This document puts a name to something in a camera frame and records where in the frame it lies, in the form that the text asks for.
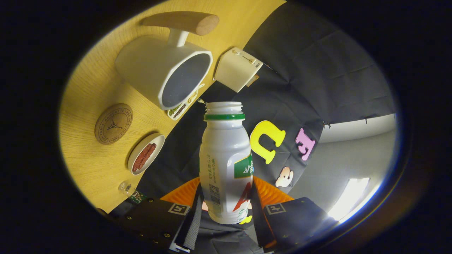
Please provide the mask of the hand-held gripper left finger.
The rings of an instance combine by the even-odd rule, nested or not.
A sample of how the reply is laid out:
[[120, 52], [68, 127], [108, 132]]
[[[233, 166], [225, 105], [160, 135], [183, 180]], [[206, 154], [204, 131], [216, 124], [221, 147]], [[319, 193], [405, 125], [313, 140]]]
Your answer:
[[128, 182], [118, 191], [133, 206], [123, 215], [107, 213], [108, 219], [159, 250], [189, 254], [195, 249], [202, 215], [199, 177], [161, 198], [145, 195]]

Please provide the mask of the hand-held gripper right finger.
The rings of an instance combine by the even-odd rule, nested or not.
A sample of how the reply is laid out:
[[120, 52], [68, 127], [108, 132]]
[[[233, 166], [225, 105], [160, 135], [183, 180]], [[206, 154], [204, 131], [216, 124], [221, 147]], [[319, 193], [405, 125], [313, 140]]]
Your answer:
[[253, 178], [250, 198], [258, 245], [265, 252], [304, 248], [338, 223], [309, 198], [292, 198], [259, 177]]

